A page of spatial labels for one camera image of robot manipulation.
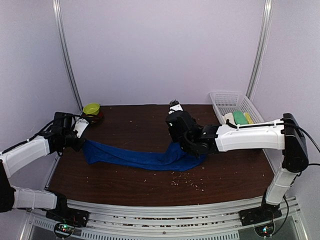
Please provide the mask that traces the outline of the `blue microfiber towel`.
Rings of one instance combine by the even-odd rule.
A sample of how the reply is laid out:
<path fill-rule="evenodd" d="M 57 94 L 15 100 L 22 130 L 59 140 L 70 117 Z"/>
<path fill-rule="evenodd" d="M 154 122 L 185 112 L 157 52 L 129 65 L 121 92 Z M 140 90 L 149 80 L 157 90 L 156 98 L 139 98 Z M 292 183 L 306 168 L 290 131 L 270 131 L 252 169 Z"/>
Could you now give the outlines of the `blue microfiber towel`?
<path fill-rule="evenodd" d="M 170 143 L 166 152 L 142 152 L 117 148 L 87 140 L 82 152 L 88 164 L 109 163 L 152 171 L 187 171 L 199 166 L 207 157 L 184 152 L 178 143 Z"/>

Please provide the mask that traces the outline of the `left round circuit board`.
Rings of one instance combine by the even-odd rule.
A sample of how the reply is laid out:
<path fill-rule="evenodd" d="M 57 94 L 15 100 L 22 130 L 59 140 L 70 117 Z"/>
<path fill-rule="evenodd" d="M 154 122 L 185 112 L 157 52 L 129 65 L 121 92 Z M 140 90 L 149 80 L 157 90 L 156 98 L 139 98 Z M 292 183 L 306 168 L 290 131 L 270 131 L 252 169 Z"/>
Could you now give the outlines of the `left round circuit board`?
<path fill-rule="evenodd" d="M 75 227 L 67 225 L 66 223 L 56 223 L 53 232 L 58 238 L 68 238 L 74 233 Z"/>

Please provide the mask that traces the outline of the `white towel with blue emblem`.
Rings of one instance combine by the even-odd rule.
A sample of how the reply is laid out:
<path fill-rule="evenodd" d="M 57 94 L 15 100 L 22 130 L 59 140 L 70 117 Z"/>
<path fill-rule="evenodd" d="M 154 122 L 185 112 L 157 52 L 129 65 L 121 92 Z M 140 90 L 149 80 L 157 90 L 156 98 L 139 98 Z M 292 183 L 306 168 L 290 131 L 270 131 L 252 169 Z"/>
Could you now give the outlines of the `white towel with blue emblem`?
<path fill-rule="evenodd" d="M 224 116 L 223 116 L 223 119 L 224 119 L 224 122 L 227 123 L 231 123 L 232 125 L 236 125 L 235 123 L 235 119 L 234 119 L 234 115 L 233 113 L 229 112 L 229 113 L 226 113 Z"/>

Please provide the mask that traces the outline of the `right round circuit board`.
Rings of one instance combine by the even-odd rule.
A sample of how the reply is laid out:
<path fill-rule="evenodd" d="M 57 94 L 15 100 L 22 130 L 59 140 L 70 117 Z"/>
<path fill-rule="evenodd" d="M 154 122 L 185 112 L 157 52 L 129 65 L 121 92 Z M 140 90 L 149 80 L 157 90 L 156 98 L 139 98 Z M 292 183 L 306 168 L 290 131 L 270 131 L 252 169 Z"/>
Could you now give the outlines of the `right round circuit board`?
<path fill-rule="evenodd" d="M 268 237 L 274 233 L 275 224 L 270 222 L 262 225 L 257 225 L 254 227 L 254 231 L 259 237 Z"/>

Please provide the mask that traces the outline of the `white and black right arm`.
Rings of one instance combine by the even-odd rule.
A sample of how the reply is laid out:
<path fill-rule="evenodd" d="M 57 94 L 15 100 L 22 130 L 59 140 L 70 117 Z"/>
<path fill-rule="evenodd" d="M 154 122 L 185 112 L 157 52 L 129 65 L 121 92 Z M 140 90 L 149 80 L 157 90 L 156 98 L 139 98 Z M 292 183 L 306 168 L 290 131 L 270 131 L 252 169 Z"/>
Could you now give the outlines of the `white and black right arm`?
<path fill-rule="evenodd" d="M 185 110 L 171 110 L 165 119 L 172 140 L 195 157 L 233 150 L 273 149 L 282 151 L 283 161 L 261 206 L 253 212 L 259 220 L 268 220 L 280 207 L 296 176 L 309 165 L 306 138 L 292 114 L 274 121 L 234 125 L 199 125 Z"/>

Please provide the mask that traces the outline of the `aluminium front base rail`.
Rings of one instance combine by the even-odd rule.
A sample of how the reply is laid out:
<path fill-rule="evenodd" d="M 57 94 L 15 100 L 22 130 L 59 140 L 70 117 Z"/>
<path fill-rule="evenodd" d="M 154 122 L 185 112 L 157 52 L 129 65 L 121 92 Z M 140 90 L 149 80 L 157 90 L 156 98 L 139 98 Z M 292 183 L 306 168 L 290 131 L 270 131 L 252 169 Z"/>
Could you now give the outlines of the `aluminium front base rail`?
<path fill-rule="evenodd" d="M 258 224 L 244 226 L 239 212 L 258 207 L 262 197 L 187 206 L 121 206 L 68 200 L 68 206 L 88 211 L 86 227 L 75 228 L 66 240 L 311 240 L 295 197 L 280 204 L 282 217 L 274 219 L 276 235 L 260 237 Z M 29 213 L 18 240 L 59 240 L 56 222 L 45 213 Z"/>

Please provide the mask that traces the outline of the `red floral ceramic bowl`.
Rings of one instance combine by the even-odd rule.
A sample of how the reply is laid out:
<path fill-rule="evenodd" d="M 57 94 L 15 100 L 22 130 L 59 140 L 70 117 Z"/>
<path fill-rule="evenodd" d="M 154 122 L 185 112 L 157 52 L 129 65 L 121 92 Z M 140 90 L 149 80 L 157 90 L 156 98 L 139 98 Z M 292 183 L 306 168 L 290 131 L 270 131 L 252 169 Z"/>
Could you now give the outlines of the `red floral ceramic bowl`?
<path fill-rule="evenodd" d="M 100 111 L 98 114 L 83 113 L 82 116 L 89 122 L 90 125 L 101 122 L 104 118 L 102 111 Z"/>

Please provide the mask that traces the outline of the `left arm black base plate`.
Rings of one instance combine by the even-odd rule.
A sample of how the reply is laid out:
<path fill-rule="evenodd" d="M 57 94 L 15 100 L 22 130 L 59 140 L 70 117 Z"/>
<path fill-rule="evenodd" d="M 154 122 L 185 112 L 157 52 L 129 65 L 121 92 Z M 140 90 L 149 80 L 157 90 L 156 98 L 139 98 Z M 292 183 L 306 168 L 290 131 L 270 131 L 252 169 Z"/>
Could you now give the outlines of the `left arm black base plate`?
<path fill-rule="evenodd" d="M 62 222 L 73 227 L 86 227 L 90 213 L 85 210 L 75 208 L 68 208 L 66 211 L 62 210 L 46 210 L 46 218 L 56 222 Z"/>

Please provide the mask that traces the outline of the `rolled green towel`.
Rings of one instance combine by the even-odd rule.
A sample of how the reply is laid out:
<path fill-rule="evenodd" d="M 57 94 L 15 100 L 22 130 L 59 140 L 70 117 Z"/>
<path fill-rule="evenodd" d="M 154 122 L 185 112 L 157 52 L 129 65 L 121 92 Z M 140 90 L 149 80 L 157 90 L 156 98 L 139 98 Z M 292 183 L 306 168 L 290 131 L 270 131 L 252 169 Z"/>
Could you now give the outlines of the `rolled green towel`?
<path fill-rule="evenodd" d="M 233 119 L 234 119 L 234 122 L 236 125 L 247 125 L 248 124 L 248 121 L 244 115 L 244 113 L 242 111 L 234 111 L 232 113 L 233 115 Z"/>

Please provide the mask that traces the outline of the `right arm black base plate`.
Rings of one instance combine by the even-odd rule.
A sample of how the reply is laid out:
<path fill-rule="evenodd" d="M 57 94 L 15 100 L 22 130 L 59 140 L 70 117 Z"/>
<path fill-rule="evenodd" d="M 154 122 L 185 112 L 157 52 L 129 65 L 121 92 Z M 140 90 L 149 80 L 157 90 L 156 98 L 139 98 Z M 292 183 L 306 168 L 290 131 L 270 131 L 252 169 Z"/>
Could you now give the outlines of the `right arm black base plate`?
<path fill-rule="evenodd" d="M 255 207 L 241 210 L 239 218 L 242 226 L 256 225 L 263 222 L 273 221 L 282 216 L 281 210 L 278 209 L 264 209 L 262 207 Z"/>

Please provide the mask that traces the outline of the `white perforated plastic basket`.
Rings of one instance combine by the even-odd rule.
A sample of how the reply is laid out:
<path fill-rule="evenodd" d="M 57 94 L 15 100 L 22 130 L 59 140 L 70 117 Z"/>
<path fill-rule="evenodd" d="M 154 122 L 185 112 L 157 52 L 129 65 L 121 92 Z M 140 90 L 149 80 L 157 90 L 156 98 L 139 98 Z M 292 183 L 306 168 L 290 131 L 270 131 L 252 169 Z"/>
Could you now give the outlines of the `white perforated plastic basket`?
<path fill-rule="evenodd" d="M 235 111 L 249 113 L 255 124 L 264 122 L 264 119 L 253 103 L 242 93 L 214 91 L 210 92 L 208 95 L 212 101 L 212 108 L 220 124 L 224 123 L 223 116 L 225 114 L 233 113 Z"/>

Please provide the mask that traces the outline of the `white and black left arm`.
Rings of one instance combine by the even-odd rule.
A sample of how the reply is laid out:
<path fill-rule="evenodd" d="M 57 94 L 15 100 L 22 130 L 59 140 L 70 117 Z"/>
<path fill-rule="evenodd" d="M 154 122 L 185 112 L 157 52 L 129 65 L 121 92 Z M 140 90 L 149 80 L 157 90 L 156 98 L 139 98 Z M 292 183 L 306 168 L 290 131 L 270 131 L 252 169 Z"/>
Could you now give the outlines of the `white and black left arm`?
<path fill-rule="evenodd" d="M 19 170 L 34 161 L 57 153 L 61 156 L 66 148 L 78 152 L 86 139 L 83 136 L 90 120 L 84 116 L 56 112 L 53 120 L 32 137 L 19 142 L 0 153 L 0 211 L 13 209 L 51 210 L 61 222 L 72 218 L 72 211 L 61 201 L 57 193 L 17 187 L 9 179 Z"/>

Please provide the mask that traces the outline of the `aluminium frame post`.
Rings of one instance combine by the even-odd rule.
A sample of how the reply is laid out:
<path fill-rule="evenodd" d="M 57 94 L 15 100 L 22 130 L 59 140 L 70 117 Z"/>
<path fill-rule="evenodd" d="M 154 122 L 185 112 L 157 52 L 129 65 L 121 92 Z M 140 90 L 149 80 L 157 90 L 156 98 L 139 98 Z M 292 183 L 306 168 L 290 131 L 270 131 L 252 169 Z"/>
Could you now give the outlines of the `aluminium frame post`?
<path fill-rule="evenodd" d="M 265 0 L 255 59 L 253 62 L 249 84 L 245 94 L 247 98 L 250 99 L 251 101 L 254 99 L 260 72 L 262 70 L 262 60 L 263 60 L 263 56 L 266 51 L 266 47 L 268 43 L 272 11 L 273 11 L 273 0 Z"/>
<path fill-rule="evenodd" d="M 71 91 L 72 91 L 72 94 L 75 98 L 75 102 L 77 104 L 78 111 L 81 112 L 83 110 L 83 103 L 82 103 L 80 93 L 78 90 L 78 86 L 77 86 L 77 83 L 75 80 L 74 71 L 72 68 L 72 63 L 71 63 L 70 54 L 69 54 L 69 50 L 68 50 L 68 44 L 67 44 L 67 39 L 66 39 L 65 29 L 64 29 L 64 24 L 63 24 L 61 1 L 60 0 L 53 0 L 52 6 L 53 6 L 53 13 L 54 13 L 55 21 L 56 21 L 56 27 L 57 27 L 57 31 L 59 34 L 59 41 L 60 41 L 60 46 L 61 46 L 61 51 L 62 51 L 62 57 L 63 57 L 68 81 L 70 83 Z"/>

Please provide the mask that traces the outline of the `right aluminium frame post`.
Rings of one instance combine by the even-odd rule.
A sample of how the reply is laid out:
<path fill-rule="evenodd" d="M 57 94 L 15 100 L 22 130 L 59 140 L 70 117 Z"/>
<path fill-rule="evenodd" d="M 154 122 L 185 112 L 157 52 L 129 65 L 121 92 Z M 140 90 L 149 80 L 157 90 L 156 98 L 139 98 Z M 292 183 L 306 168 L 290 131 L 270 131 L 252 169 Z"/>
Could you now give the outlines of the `right aluminium frame post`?
<path fill-rule="evenodd" d="M 263 56 L 266 51 L 266 47 L 268 43 L 272 11 L 273 11 L 273 0 L 265 0 L 255 59 L 253 62 L 249 84 L 245 94 L 247 98 L 250 99 L 251 101 L 254 99 L 260 72 L 262 70 L 262 60 L 263 60 Z"/>

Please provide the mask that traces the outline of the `lime green plastic bowl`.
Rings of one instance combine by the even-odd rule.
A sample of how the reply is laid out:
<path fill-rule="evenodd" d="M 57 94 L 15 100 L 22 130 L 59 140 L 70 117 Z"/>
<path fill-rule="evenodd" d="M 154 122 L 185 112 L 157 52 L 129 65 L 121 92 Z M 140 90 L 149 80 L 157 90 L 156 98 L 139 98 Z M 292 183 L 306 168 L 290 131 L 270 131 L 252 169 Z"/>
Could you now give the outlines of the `lime green plastic bowl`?
<path fill-rule="evenodd" d="M 100 112 L 100 104 L 96 102 L 89 103 L 84 106 L 82 111 L 85 115 L 98 115 Z"/>

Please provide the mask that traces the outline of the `left aluminium frame post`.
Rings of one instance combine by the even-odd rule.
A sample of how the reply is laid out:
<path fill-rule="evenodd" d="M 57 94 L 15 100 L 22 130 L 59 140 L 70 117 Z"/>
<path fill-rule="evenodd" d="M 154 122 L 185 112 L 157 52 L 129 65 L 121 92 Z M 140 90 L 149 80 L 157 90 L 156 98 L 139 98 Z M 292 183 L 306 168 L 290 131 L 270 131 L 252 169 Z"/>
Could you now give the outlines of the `left aluminium frame post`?
<path fill-rule="evenodd" d="M 56 21 L 56 27 L 57 27 L 57 31 L 59 34 L 59 41 L 60 41 L 60 46 L 61 46 L 61 51 L 62 51 L 62 57 L 63 57 L 68 81 L 70 83 L 71 91 L 72 91 L 72 94 L 75 98 L 75 102 L 77 104 L 78 111 L 81 112 L 83 110 L 83 103 L 82 103 L 80 93 L 78 90 L 78 86 L 77 86 L 77 83 L 75 80 L 74 71 L 72 68 L 72 63 L 71 63 L 70 54 L 69 54 L 69 50 L 68 50 L 68 44 L 67 44 L 67 39 L 66 39 L 65 29 L 64 29 L 64 24 L 63 24 L 61 1 L 60 0 L 53 0 L 52 6 L 53 6 L 53 13 L 54 13 L 55 21 Z"/>

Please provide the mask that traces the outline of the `round circuit board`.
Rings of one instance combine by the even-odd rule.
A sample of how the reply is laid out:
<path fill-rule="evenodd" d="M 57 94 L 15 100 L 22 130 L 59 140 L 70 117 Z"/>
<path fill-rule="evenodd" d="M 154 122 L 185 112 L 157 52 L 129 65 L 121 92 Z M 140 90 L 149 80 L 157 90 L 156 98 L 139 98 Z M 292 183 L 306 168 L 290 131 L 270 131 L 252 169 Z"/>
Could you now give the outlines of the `round circuit board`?
<path fill-rule="evenodd" d="M 257 225 L 254 227 L 254 231 L 259 237 L 268 237 L 274 233 L 275 224 L 270 222 L 262 225 Z"/>
<path fill-rule="evenodd" d="M 66 223 L 56 223 L 53 232 L 58 238 L 68 238 L 74 233 L 75 227 L 67 225 Z"/>

